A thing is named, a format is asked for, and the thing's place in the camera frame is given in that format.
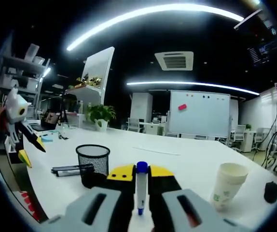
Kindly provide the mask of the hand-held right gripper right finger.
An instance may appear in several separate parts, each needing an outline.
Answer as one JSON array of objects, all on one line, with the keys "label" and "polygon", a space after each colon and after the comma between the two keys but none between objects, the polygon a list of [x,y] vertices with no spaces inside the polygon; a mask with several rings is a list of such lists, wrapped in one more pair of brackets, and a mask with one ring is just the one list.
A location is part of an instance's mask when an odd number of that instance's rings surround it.
[{"label": "hand-held right gripper right finger", "polygon": [[154,232],[249,232],[222,218],[210,203],[190,189],[182,189],[166,168],[149,166],[149,209]]}]

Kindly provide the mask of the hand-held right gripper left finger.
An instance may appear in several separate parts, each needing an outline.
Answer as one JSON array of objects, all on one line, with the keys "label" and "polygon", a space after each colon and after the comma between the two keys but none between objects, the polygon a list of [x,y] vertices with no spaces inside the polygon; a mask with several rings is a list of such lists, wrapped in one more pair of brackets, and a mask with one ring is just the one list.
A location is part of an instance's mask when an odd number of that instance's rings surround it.
[{"label": "hand-held right gripper left finger", "polygon": [[98,187],[70,203],[42,232],[126,232],[134,209],[134,164],[114,168]]}]

